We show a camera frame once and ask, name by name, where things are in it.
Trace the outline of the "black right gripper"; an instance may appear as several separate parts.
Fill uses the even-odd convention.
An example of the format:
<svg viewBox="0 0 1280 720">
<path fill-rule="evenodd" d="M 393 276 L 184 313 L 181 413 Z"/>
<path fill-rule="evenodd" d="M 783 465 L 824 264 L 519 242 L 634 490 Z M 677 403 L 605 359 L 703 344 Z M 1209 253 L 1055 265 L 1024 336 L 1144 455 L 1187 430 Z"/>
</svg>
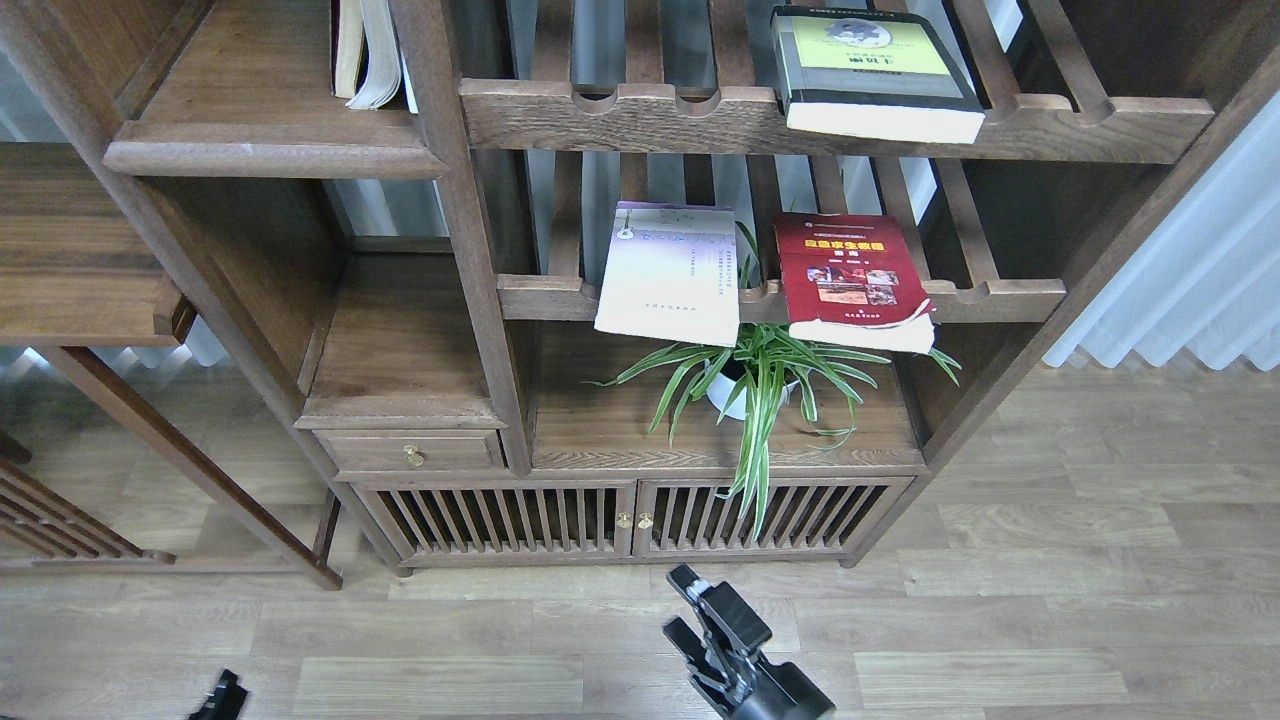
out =
<svg viewBox="0 0 1280 720">
<path fill-rule="evenodd" d="M 682 618 L 663 633 L 684 656 L 691 683 L 723 719 L 832 719 L 835 703 L 795 664 L 771 664 L 772 632 L 727 582 L 710 585 L 687 564 L 667 582 L 695 611 L 699 635 Z"/>
</svg>

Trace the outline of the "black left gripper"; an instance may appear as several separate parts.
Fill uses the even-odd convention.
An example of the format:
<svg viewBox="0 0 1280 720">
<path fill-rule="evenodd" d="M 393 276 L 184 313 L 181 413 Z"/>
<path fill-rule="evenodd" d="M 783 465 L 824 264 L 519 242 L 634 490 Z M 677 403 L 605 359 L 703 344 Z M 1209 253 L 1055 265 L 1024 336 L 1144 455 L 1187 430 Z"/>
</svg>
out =
<svg viewBox="0 0 1280 720">
<path fill-rule="evenodd" d="M 248 697 L 250 692 L 241 684 L 239 676 L 230 669 L 223 669 L 210 692 L 188 719 L 237 720 Z"/>
</svg>

